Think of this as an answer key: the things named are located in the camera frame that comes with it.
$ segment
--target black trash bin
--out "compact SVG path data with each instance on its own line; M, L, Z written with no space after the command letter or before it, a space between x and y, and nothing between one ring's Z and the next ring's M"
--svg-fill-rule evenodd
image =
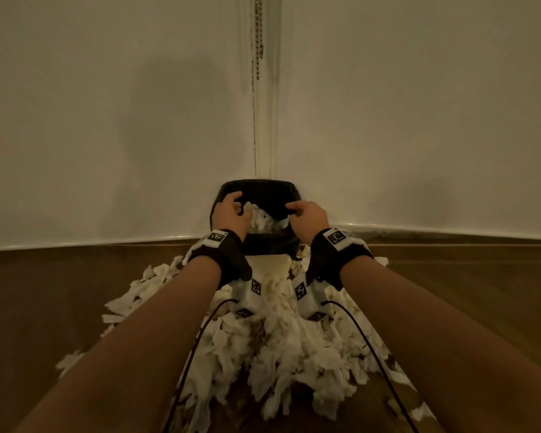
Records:
M244 205L246 202L256 204L265 210L275 220L283 220L292 214L292 210L285 208L284 204L300 200L295 185L287 181L274 181L266 179L245 179L230 181L220 187L215 203L210 211L210 228L212 229L212 213L215 205L221 202L229 193L241 191L237 201ZM271 234L246 234L244 250L245 255L271 255L287 254L296 259L300 240L292 231L291 225L279 232Z

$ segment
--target forearm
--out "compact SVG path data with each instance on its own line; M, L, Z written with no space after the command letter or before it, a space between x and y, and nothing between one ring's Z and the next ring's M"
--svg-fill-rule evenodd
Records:
M541 427L541 368L510 344L368 257L341 280L445 428Z
M219 280L218 264L193 259L97 343L17 431L157 429Z

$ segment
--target brown floor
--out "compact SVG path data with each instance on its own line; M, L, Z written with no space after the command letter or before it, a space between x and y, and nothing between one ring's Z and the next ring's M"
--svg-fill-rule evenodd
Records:
M541 245L407 245L371 248L390 258L390 268L420 284L516 345L541 364ZM103 304L120 296L148 264L172 261L188 246L122 245L0 252L0 433L12 430L56 382L53 366L76 349L86 350L104 329ZM348 399L337 422L312 413L295 398L288 417L262 422L258 408L233 406L213 413L212 432L309 429L408 431L385 406L390 392L379 376ZM408 407L418 396L401 386ZM431 420L422 432L442 431Z

